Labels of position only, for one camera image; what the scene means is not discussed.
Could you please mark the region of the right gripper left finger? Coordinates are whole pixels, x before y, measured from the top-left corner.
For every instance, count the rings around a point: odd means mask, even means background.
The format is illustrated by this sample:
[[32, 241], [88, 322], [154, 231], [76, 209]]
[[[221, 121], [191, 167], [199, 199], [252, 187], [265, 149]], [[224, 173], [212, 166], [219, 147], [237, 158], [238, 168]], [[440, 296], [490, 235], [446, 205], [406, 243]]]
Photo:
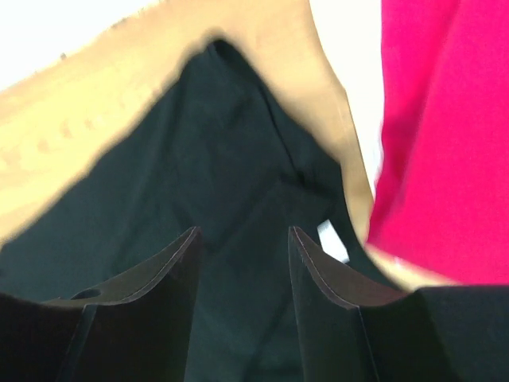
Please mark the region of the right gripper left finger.
[[4, 381], [182, 381], [202, 235], [162, 251], [70, 299], [1, 296]]

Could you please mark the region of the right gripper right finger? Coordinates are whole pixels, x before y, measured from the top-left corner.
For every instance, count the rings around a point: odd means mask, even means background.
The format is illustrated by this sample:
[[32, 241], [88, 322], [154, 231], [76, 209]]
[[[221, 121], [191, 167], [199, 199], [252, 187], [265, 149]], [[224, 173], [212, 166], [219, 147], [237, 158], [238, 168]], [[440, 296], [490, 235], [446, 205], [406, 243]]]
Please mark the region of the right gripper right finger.
[[289, 269], [305, 380], [507, 380], [506, 286], [395, 290], [297, 227]]

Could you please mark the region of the black floral print t-shirt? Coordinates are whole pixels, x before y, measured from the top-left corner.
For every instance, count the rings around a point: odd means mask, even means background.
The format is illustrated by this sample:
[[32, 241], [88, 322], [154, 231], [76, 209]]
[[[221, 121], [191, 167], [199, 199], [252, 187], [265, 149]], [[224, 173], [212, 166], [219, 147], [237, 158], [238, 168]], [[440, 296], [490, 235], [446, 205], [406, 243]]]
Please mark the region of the black floral print t-shirt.
[[330, 224], [379, 283], [340, 165], [228, 41], [190, 58], [132, 133], [1, 251], [3, 291], [68, 298], [148, 259], [191, 227], [204, 252], [185, 378], [301, 381], [288, 231]]

